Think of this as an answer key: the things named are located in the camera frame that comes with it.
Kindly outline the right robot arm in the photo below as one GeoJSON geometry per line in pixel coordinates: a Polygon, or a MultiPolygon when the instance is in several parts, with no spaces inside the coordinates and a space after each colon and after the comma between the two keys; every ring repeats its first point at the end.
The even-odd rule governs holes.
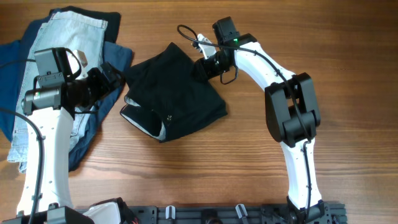
{"type": "Polygon", "coordinates": [[[280,66],[251,34],[241,35],[232,18],[212,25],[217,42],[195,34],[194,48],[206,77],[222,78],[231,67],[244,71],[264,90],[266,126],[284,153],[289,179],[287,218],[291,223],[317,222],[325,217],[317,186],[313,151],[321,117],[313,80],[280,66]]]}

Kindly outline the black garment under pile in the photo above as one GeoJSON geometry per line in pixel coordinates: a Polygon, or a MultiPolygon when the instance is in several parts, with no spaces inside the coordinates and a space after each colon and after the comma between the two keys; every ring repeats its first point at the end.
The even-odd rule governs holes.
{"type": "Polygon", "coordinates": [[[82,9],[75,6],[67,6],[60,9],[62,12],[73,11],[94,19],[101,19],[108,22],[104,39],[107,42],[116,43],[121,23],[121,14],[118,12],[100,12],[82,9]]]}

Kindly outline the blue garment at left edge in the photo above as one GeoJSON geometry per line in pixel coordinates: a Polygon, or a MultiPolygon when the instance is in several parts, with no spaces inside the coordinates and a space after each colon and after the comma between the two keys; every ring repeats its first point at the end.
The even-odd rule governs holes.
{"type": "MultiPolygon", "coordinates": [[[[1,66],[18,60],[19,49],[20,42],[18,40],[1,45],[1,66]]],[[[19,76],[17,71],[18,64],[16,63],[1,67],[1,108],[13,111],[16,109],[16,101],[19,94],[19,76]]],[[[14,115],[1,112],[1,131],[8,141],[12,141],[14,119],[14,115]]]]}

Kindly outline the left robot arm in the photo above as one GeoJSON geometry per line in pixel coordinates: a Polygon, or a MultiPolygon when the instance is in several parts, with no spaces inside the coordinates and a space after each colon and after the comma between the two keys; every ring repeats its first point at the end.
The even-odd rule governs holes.
{"type": "Polygon", "coordinates": [[[77,107],[81,113],[123,84],[122,73],[110,63],[94,67],[82,78],[83,65],[73,71],[70,49],[36,51],[39,74],[22,99],[22,113],[14,113],[29,128],[24,189],[16,217],[8,223],[123,223],[123,203],[110,199],[86,212],[73,208],[68,184],[70,135],[77,107]]]}

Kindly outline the black shorts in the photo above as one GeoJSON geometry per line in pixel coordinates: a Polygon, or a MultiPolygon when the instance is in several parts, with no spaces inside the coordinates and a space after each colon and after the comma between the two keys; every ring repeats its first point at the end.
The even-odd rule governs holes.
{"type": "Polygon", "coordinates": [[[176,44],[124,72],[129,87],[120,114],[159,142],[172,141],[226,116],[226,103],[204,69],[176,44]]]}

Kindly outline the light blue denim shorts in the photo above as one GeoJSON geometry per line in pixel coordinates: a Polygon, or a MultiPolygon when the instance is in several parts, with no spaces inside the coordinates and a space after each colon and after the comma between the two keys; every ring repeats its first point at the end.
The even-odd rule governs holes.
{"type": "MultiPolygon", "coordinates": [[[[109,23],[106,20],[95,19],[72,11],[56,12],[50,17],[32,22],[16,46],[3,45],[1,53],[16,52],[21,59],[32,60],[34,52],[51,47],[65,47],[70,50],[82,51],[88,60],[88,69],[98,67],[103,62],[105,33],[109,23]]],[[[1,102],[3,107],[9,107],[22,112],[21,101],[26,91],[33,87],[34,77],[38,74],[37,66],[33,62],[10,65],[1,69],[1,78],[10,90],[1,88],[1,102]]],[[[109,113],[111,103],[115,99],[109,96],[99,101],[99,114],[78,114],[75,116],[70,136],[71,166],[79,164],[88,149],[88,143],[96,132],[96,127],[109,113]]],[[[9,162],[19,163],[19,171],[24,173],[27,166],[29,135],[27,123],[11,114],[3,114],[1,127],[5,136],[11,142],[8,154],[9,162]]]]}

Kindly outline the navy blue shorts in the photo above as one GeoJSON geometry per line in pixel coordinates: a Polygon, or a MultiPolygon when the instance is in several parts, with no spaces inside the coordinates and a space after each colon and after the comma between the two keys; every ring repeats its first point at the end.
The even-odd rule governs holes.
{"type": "MultiPolygon", "coordinates": [[[[43,18],[43,19],[46,19],[46,18],[50,17],[52,14],[55,14],[56,12],[62,12],[62,11],[60,9],[52,9],[50,11],[49,15],[47,17],[43,18]]],[[[103,62],[102,63],[109,62],[116,69],[118,69],[119,71],[123,72],[127,68],[130,67],[131,62],[132,62],[132,58],[133,58],[133,52],[132,52],[131,49],[122,47],[120,45],[117,45],[116,43],[114,44],[112,42],[107,42],[107,41],[104,42],[103,62]]],[[[26,59],[21,59],[19,57],[18,60],[6,63],[5,65],[9,65],[9,64],[13,64],[13,63],[21,64],[21,63],[27,63],[27,62],[33,62],[34,63],[34,58],[32,60],[29,60],[27,58],[26,59]]],[[[118,100],[122,90],[123,89],[121,87],[119,87],[118,89],[116,89],[113,92],[111,92],[108,96],[103,98],[102,100],[107,99],[109,96],[114,97],[115,101],[111,103],[111,108],[112,108],[114,106],[115,102],[118,100]]],[[[98,100],[95,103],[95,105],[91,107],[91,113],[90,114],[95,114],[95,115],[99,114],[99,112],[101,110],[100,110],[100,108],[98,106],[98,103],[99,103],[99,101],[102,101],[102,100],[98,100]]],[[[85,113],[83,112],[83,110],[77,109],[77,114],[85,114],[85,113]]],[[[97,125],[96,132],[97,132],[98,128],[101,126],[101,123],[99,125],[97,125]]],[[[92,140],[88,143],[88,149],[90,148],[90,144],[91,144],[92,140]]],[[[74,166],[71,166],[70,162],[69,162],[69,170],[70,171],[76,170],[78,168],[79,164],[75,164],[74,166]]]]}

